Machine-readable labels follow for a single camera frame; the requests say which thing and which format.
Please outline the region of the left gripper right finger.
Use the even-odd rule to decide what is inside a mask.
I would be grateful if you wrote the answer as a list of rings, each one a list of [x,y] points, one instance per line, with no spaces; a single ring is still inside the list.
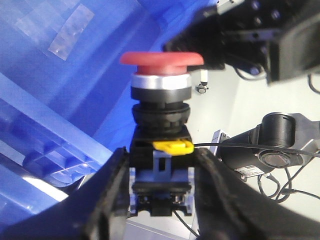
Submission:
[[[200,240],[318,240],[320,224],[260,195],[208,149],[197,148],[195,208]]]

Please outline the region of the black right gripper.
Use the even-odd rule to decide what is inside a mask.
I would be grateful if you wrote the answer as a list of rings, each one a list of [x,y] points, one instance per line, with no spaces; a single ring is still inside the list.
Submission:
[[[225,12],[207,6],[162,49],[199,53],[208,70],[265,73],[268,84],[318,73],[320,3],[245,0]]]

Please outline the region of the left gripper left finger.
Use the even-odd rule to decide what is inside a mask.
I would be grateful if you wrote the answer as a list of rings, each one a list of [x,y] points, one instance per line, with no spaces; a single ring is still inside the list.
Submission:
[[[129,197],[129,154],[117,148],[69,197],[15,225],[2,240],[122,240]]]

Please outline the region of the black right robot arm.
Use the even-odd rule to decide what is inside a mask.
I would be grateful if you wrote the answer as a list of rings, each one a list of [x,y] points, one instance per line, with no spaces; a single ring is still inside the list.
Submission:
[[[320,3],[317,0],[245,0],[226,11],[198,10],[167,52],[196,52],[204,68],[226,65],[268,84],[320,71]],[[273,112],[255,128],[227,139],[218,155],[239,175],[304,166],[320,148],[320,124],[299,113]]]

